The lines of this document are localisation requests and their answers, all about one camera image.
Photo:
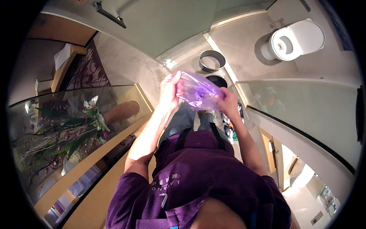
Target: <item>black strap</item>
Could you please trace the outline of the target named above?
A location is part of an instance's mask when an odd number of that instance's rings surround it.
[[[224,140],[221,138],[219,131],[217,130],[217,127],[215,125],[215,123],[210,122],[210,127],[212,130],[213,135],[215,135],[217,141],[219,142],[218,147],[219,149],[222,149],[223,151],[225,151],[225,142]]]
[[[186,136],[191,131],[191,129],[192,128],[184,129],[183,132],[179,135],[177,144],[175,145],[175,151],[183,149]]]
[[[215,138],[217,139],[219,149],[222,149],[225,151],[225,142],[221,138],[215,123],[210,122],[210,127],[211,127],[213,135],[215,135]],[[192,130],[192,128],[187,128],[187,129],[183,130],[183,132],[179,135],[177,144],[175,145],[175,151],[183,149],[184,142],[186,140],[186,136],[191,130]]]

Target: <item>toilet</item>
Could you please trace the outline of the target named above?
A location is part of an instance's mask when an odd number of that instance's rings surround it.
[[[261,52],[267,60],[290,61],[324,48],[324,43],[323,29],[308,18],[274,32]]]

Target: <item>purple shirt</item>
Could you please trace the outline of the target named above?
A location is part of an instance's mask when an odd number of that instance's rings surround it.
[[[107,212],[106,228],[190,228],[208,196],[222,201],[251,228],[290,228],[291,212],[273,178],[259,176],[234,157],[232,146],[219,150],[207,130],[178,135],[155,153],[153,182],[137,173],[121,176]]]

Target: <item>door handle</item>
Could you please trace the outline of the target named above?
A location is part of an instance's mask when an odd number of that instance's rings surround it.
[[[108,13],[107,11],[105,11],[103,8],[102,8],[102,3],[101,1],[97,1],[94,3],[94,7],[95,7],[95,10],[100,13],[101,15],[105,16],[106,18],[116,22],[117,24],[119,24],[120,26],[122,26],[123,28],[126,28],[126,25],[124,24],[122,18],[120,17],[114,17],[112,14]]]

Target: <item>glass wall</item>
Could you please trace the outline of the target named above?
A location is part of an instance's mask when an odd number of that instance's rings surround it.
[[[242,81],[238,85],[249,106],[298,128],[357,167],[361,144],[357,142],[355,88],[284,79]]]
[[[95,10],[95,1],[80,5],[73,1],[49,1],[44,13],[61,15],[125,41],[151,58],[156,58],[184,40],[208,31],[213,23],[246,12],[265,10],[274,0],[106,0],[101,8],[119,17],[123,28]]]
[[[53,93],[9,107],[14,160],[32,203],[100,146],[150,112],[133,85]],[[102,164],[80,178],[84,179],[70,191],[75,197],[105,169]]]

